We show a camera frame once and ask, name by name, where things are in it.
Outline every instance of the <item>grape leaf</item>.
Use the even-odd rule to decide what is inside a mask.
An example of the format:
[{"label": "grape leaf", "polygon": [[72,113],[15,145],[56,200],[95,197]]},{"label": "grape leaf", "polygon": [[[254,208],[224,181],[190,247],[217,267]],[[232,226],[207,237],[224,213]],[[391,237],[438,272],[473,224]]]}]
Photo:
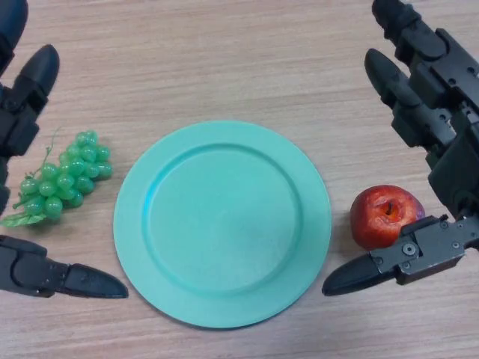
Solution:
[{"label": "grape leaf", "polygon": [[15,215],[8,215],[3,217],[0,221],[0,225],[13,228],[19,226],[28,226],[29,224],[35,224],[43,221],[46,218],[44,213],[39,215],[27,215],[25,212],[17,213]]}]

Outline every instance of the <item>wood grain surface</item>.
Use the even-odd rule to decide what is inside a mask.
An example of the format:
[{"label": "wood grain surface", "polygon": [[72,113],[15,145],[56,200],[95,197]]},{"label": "wood grain surface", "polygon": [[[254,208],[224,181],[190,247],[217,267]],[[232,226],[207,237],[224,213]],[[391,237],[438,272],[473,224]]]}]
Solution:
[{"label": "wood grain surface", "polygon": [[[447,28],[479,58],[477,0],[416,0],[432,27]],[[112,213],[123,178],[155,141],[180,127],[238,119],[274,129],[300,146],[323,175],[334,213],[327,262],[315,284],[275,318],[235,331],[172,321],[128,283],[127,300],[0,292],[0,358],[477,358],[479,255],[405,287],[393,281],[336,298],[324,278],[361,253],[348,211],[371,185],[416,195],[442,208],[427,183],[424,151],[390,127],[363,67],[370,47],[393,46],[370,12],[371,0],[31,0],[11,84],[30,55],[53,43],[61,71],[40,133],[10,162],[14,194],[41,163],[94,128],[112,149],[115,175],[54,227],[1,230],[32,239],[49,256],[84,263],[127,282],[116,257]]]}]

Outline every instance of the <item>apple stem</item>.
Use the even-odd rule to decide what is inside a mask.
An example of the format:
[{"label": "apple stem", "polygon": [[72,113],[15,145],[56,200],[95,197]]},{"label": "apple stem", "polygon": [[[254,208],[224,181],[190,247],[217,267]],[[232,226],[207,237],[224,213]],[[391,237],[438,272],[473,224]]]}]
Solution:
[{"label": "apple stem", "polygon": [[386,211],[386,215],[391,215],[392,213],[392,202],[388,202],[388,210]]}]

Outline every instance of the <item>grape stem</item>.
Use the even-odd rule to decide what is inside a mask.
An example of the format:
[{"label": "grape stem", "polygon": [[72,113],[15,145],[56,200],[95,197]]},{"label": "grape stem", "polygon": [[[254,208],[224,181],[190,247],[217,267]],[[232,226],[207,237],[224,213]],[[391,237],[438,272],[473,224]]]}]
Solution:
[{"label": "grape stem", "polygon": [[50,153],[53,151],[53,142],[55,141],[55,136],[57,135],[57,132],[60,130],[61,126],[58,127],[55,132],[53,132],[52,136],[52,143],[46,148],[46,155],[45,158],[43,159],[43,162],[41,166],[35,171],[35,172],[29,172],[28,174],[25,175],[25,178],[35,178],[37,176],[37,173],[41,171],[43,165],[45,164],[46,160],[48,159],[48,156],[50,156]]}]

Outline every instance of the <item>grape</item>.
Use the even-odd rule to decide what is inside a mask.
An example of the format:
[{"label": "grape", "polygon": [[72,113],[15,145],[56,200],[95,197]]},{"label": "grape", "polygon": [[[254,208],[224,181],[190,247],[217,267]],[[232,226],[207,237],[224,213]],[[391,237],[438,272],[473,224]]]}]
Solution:
[{"label": "grape", "polygon": [[67,147],[67,155],[70,159],[75,159],[76,157],[80,157],[80,147],[75,144],[71,144]]},{"label": "grape", "polygon": [[23,208],[27,215],[39,215],[43,211],[44,204],[45,199],[41,196],[36,196],[25,203]]},{"label": "grape", "polygon": [[38,187],[38,191],[44,197],[50,197],[54,195],[56,190],[57,190],[56,186],[50,181],[42,182],[40,186]]},{"label": "grape", "polygon": [[86,177],[95,178],[100,174],[100,169],[95,163],[85,163],[85,172]]},{"label": "grape", "polygon": [[91,144],[91,145],[97,144],[98,134],[94,130],[90,129],[86,132],[86,134],[88,136],[87,144]]},{"label": "grape", "polygon": [[20,183],[20,191],[23,194],[33,194],[38,190],[38,180],[35,178],[24,179]]},{"label": "grape", "polygon": [[95,189],[95,184],[88,177],[80,176],[76,179],[75,188],[83,194],[88,194]]},{"label": "grape", "polygon": [[107,146],[97,146],[97,161],[105,162],[110,157],[110,149]]},{"label": "grape", "polygon": [[45,180],[53,180],[60,173],[57,166],[48,162],[43,164],[41,172],[42,172],[42,178],[44,178]]},{"label": "grape", "polygon": [[62,200],[71,200],[75,197],[76,190],[73,188],[59,189],[56,194]]},{"label": "grape", "polygon": [[76,144],[78,144],[80,147],[85,146],[88,141],[88,135],[85,132],[80,132],[78,135],[76,135]]},{"label": "grape", "polygon": [[80,207],[83,204],[83,194],[81,194],[79,191],[75,190],[75,196],[68,201],[68,203],[72,207]]},{"label": "grape", "polygon": [[61,216],[63,203],[56,196],[48,197],[45,201],[45,214],[48,218],[56,219]]},{"label": "grape", "polygon": [[72,188],[74,184],[75,184],[75,179],[69,174],[62,173],[57,178],[57,186],[60,189],[67,190],[69,188]]},{"label": "grape", "polygon": [[85,161],[80,158],[72,159],[69,165],[70,168],[68,172],[74,177],[79,176],[85,170]]},{"label": "grape", "polygon": [[99,178],[101,180],[106,180],[110,178],[113,174],[113,167],[108,162],[98,162],[98,169],[100,170]]},{"label": "grape", "polygon": [[81,154],[86,162],[95,162],[97,158],[97,150],[93,146],[86,145],[82,148]]},{"label": "grape", "polygon": [[68,154],[66,152],[62,152],[60,153],[58,160],[60,161],[60,165],[62,165],[64,163],[68,163],[70,159],[68,158]]}]

